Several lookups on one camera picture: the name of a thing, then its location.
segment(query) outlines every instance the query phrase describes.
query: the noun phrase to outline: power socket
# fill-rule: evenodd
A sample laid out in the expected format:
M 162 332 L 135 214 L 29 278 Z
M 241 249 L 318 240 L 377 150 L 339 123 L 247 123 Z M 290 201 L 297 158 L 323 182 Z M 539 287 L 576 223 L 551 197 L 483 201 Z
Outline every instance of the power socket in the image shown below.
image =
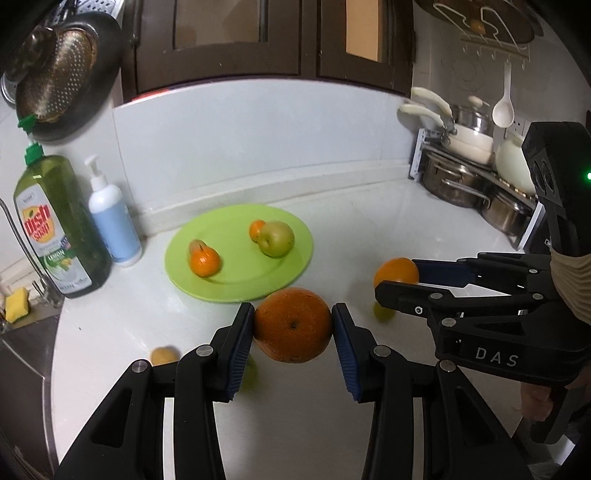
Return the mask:
M 505 131 L 505 138 L 507 138 L 507 132 L 512 131 L 523 137 L 527 135 L 527 131 L 530 129 L 531 122 L 521 116 L 515 116 L 513 123 Z

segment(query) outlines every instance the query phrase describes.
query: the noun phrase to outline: wooden cabinet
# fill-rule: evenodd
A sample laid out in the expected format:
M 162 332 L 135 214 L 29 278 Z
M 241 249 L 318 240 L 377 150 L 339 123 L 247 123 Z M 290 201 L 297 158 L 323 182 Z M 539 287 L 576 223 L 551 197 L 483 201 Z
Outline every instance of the wooden cabinet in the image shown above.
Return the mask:
M 318 76 L 410 95 L 412 0 L 319 0 Z
M 338 80 L 410 95 L 412 0 L 126 2 L 126 101 L 236 76 Z

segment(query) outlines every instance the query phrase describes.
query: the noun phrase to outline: yellow sponge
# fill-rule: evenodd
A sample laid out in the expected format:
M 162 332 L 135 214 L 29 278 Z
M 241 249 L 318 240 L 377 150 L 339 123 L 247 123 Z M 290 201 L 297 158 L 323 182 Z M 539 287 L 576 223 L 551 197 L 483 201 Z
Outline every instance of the yellow sponge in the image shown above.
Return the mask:
M 6 320 L 14 323 L 27 313 L 29 313 L 29 291 L 21 287 L 6 299 Z

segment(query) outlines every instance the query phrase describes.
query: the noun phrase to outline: spoon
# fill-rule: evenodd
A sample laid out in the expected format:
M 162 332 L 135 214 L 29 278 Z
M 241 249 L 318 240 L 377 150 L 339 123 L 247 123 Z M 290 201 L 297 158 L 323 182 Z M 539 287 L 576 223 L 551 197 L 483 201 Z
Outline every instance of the spoon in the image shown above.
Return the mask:
M 515 119 L 515 110 L 511 103 L 511 62 L 505 62 L 505 93 L 492 109 L 492 120 L 501 128 L 508 128 Z

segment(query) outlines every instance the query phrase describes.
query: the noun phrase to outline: sink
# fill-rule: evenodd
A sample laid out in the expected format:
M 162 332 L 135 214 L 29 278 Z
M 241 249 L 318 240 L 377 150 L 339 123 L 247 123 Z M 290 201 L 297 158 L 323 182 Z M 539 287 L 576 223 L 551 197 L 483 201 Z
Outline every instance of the sink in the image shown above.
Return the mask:
M 50 479 L 57 469 L 51 363 L 60 313 L 39 304 L 0 333 L 0 472 L 9 465 L 15 479 Z

